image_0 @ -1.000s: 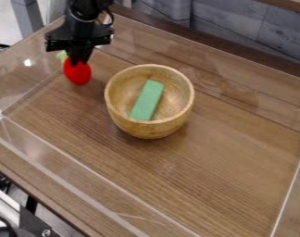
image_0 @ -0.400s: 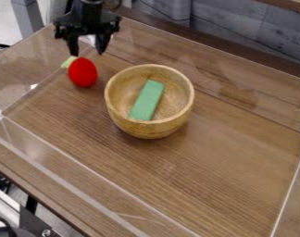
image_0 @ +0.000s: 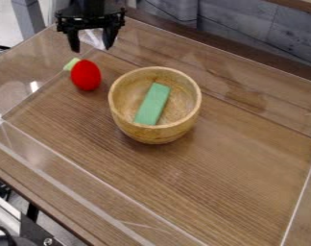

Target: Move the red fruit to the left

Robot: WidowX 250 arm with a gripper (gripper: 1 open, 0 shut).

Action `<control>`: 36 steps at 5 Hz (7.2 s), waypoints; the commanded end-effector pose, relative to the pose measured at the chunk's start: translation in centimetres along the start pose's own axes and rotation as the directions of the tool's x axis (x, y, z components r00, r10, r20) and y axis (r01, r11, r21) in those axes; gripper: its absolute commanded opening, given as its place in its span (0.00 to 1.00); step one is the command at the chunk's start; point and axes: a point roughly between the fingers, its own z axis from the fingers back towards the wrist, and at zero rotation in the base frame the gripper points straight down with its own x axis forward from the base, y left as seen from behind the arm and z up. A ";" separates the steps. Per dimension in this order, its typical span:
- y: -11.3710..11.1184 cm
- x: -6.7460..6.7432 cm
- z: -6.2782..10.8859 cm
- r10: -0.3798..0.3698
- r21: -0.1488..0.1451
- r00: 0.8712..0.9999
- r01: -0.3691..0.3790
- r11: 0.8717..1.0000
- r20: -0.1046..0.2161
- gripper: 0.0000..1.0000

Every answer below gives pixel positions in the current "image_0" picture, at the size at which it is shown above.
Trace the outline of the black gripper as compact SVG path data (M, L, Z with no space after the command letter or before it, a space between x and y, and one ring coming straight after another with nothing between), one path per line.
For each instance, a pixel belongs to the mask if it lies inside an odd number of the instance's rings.
M118 29L124 25L125 9L105 13L86 14L78 8L65 8L54 13L56 30L66 34L70 50L80 52L78 31L102 29L102 43L105 49L113 46Z

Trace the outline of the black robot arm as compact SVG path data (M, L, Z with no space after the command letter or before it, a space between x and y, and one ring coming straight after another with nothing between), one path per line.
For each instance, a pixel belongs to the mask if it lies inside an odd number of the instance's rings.
M124 26L125 6L121 0L69 0L54 14L56 30L66 35L70 50L80 52L78 31L101 29L105 49L113 46Z

